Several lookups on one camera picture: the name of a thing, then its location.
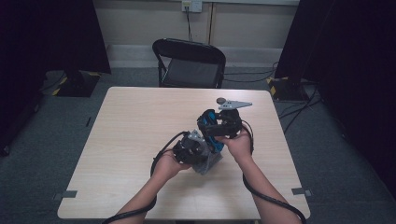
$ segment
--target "baseboard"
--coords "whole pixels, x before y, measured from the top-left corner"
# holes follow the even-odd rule
[[[272,67],[279,61],[282,49],[248,49],[219,47],[227,67]],[[110,67],[157,67],[151,46],[107,45]]]

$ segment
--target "black folding chair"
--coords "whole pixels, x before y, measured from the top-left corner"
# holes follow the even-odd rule
[[[160,87],[221,88],[226,59],[216,47],[164,38],[155,41],[152,49],[158,59]],[[163,58],[171,59],[167,67]]]

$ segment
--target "person's left hand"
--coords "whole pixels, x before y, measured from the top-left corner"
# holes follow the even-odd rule
[[[190,167],[191,165],[189,164],[178,163],[172,149],[168,148],[158,160],[153,176],[159,175],[169,180],[177,175],[179,171],[187,170]]]

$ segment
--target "chair backrest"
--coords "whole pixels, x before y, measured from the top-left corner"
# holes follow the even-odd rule
[[[161,62],[160,56],[202,63],[217,63],[225,66],[225,56],[214,46],[186,40],[164,38],[154,42],[152,49]]]

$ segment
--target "table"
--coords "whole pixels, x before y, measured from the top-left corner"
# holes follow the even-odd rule
[[[254,160],[288,202],[309,217],[305,196],[291,192],[301,183],[269,92],[135,87],[108,90],[67,188],[77,195],[63,198],[58,216],[116,214],[147,182],[158,151],[177,133],[197,129],[205,110],[218,111],[218,97],[253,103],[238,110],[254,131]],[[226,147],[221,154],[206,175],[189,169],[168,181],[147,219],[260,219],[238,165]]]

